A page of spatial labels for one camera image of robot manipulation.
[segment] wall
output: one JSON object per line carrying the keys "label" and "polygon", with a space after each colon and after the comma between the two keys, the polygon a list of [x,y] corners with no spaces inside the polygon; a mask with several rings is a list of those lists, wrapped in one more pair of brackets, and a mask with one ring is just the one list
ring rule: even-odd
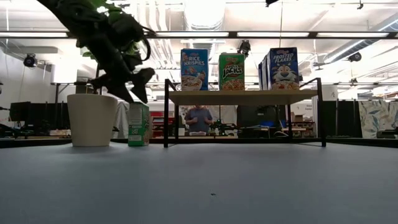
{"label": "wall", "polygon": [[[6,55],[1,50],[0,80],[3,83],[0,106],[3,108],[10,108],[11,103],[18,101],[44,103],[55,100],[55,87],[50,85],[50,72],[44,72],[41,68],[25,68],[21,59]],[[0,123],[12,125],[7,121],[8,116],[8,111],[0,111]]]}

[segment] white plant pot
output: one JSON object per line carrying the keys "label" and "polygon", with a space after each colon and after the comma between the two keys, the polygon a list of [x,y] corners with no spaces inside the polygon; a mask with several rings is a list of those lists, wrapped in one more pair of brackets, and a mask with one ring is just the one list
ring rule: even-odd
{"label": "white plant pot", "polygon": [[117,99],[111,96],[68,95],[73,146],[108,146],[117,105]]}

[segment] ceiling duct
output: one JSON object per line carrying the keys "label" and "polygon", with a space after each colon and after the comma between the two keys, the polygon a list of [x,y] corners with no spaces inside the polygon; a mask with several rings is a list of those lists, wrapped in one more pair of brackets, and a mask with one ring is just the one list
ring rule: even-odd
{"label": "ceiling duct", "polygon": [[[398,31],[398,13],[390,18],[382,21],[378,25],[372,27],[369,31],[384,31],[384,32],[397,32]],[[324,63],[337,62],[343,58],[349,57],[356,52],[368,47],[379,40],[352,40],[347,44],[339,47],[338,49],[330,52],[323,59]]]}
{"label": "ceiling duct", "polygon": [[[225,0],[185,0],[184,19],[188,31],[219,31],[222,28]],[[192,48],[207,49],[209,60],[214,56],[216,44],[194,42]]]}

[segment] ceiling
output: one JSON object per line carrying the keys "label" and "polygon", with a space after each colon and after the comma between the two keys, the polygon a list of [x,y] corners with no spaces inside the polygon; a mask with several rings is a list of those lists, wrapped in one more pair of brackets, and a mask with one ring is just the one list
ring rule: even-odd
{"label": "ceiling", "polygon": [[[212,1],[201,0],[197,14],[205,20],[211,15]],[[152,3],[156,10],[156,22],[159,26],[160,21],[165,22],[167,30],[185,30],[184,19],[184,0],[163,0],[165,3],[165,16],[159,17],[162,10],[158,0],[125,0],[116,2],[138,2],[128,9],[133,14],[137,13],[139,21],[146,25],[152,25],[150,14]],[[221,30],[302,30],[302,31],[367,31],[372,27],[396,15],[398,18],[398,0],[362,1],[364,6],[358,10],[359,1],[357,0],[280,0],[266,7],[265,1],[245,1],[245,0],[226,0],[224,7],[224,19]],[[142,9],[145,9],[145,20],[142,20]],[[36,0],[2,0],[0,1],[0,29],[13,31],[63,31],[64,26],[53,16],[50,11],[41,6]],[[216,52],[213,60],[213,76],[211,80],[216,81],[217,77],[217,58],[222,52],[235,52],[241,40],[228,39],[222,40],[216,45]],[[349,40],[294,40],[284,39],[275,40],[250,40],[251,54],[246,59],[246,81],[258,82],[256,66],[264,58],[272,47],[297,47],[298,59],[303,63],[304,80],[321,77],[323,82],[349,82],[352,78],[358,77],[359,82],[377,82],[387,80],[388,82],[398,82],[398,42],[396,40],[381,40],[365,49],[360,53],[363,59],[360,62],[350,63],[340,60],[329,65],[322,66],[323,70],[317,70],[313,66],[314,62],[319,62],[322,57],[330,53]],[[95,75],[96,63],[88,58],[81,58],[81,50],[75,47],[75,40],[40,40],[40,39],[13,39],[10,40],[9,49],[16,54],[24,55],[24,49],[28,47],[55,47],[59,52],[54,54],[40,54],[39,59],[49,63],[55,63],[65,57],[72,57],[75,63],[81,64],[79,76],[93,77]],[[178,68],[180,50],[188,47],[182,44],[181,40],[171,40],[171,51],[166,54],[160,47],[165,44],[162,41],[152,40],[153,46],[159,52],[158,57],[164,60],[164,68],[157,70],[159,80],[153,79],[151,82],[163,82],[164,78],[179,79]],[[168,58],[174,58],[175,63],[168,63]],[[159,62],[152,58],[147,66],[160,68]],[[340,86],[341,91],[366,92],[374,86],[362,86],[354,90],[349,86]]]}

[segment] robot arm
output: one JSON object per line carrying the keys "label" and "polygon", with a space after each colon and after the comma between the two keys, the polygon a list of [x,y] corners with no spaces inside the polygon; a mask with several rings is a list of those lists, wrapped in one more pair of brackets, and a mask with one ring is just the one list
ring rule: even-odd
{"label": "robot arm", "polygon": [[[108,93],[132,103],[133,100],[125,83],[132,81],[131,91],[147,103],[145,84],[155,71],[151,68],[142,69],[133,74],[136,65],[142,62],[131,58],[121,51],[121,48],[131,42],[143,40],[144,27],[131,15],[122,13],[112,23],[104,14],[100,14],[88,0],[38,0],[48,8],[59,21],[77,38],[77,47],[87,47],[96,57],[101,69],[106,74],[91,82],[94,88],[105,86]],[[147,58],[150,56],[148,46]]]}

